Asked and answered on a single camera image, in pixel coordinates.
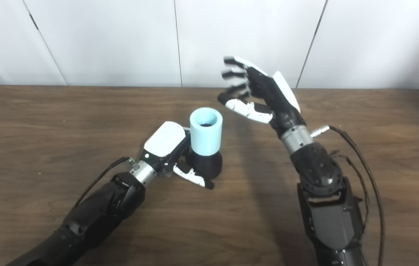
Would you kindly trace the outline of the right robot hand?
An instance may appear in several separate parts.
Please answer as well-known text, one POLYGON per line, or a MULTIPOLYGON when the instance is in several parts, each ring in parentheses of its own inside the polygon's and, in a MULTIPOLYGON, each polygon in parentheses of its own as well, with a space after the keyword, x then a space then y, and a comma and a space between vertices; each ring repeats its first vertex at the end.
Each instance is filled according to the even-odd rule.
POLYGON ((218 101, 231 111, 247 119, 269 124, 278 137, 296 126, 306 126, 299 103, 283 75, 272 76, 236 56, 225 56, 226 66, 240 71, 223 71, 223 79, 243 78, 244 83, 232 85, 218 95, 218 101))

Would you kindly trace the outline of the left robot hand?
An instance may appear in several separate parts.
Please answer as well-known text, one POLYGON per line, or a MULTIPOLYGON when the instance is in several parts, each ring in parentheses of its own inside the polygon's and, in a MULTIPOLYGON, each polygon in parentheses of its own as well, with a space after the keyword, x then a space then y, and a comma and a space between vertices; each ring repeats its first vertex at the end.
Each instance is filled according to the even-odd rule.
POLYGON ((156 177, 176 174, 193 184, 214 189, 214 183, 198 174, 180 160, 190 149, 190 130, 180 124, 166 121, 144 143, 139 161, 131 170, 137 180, 147 187, 156 177))

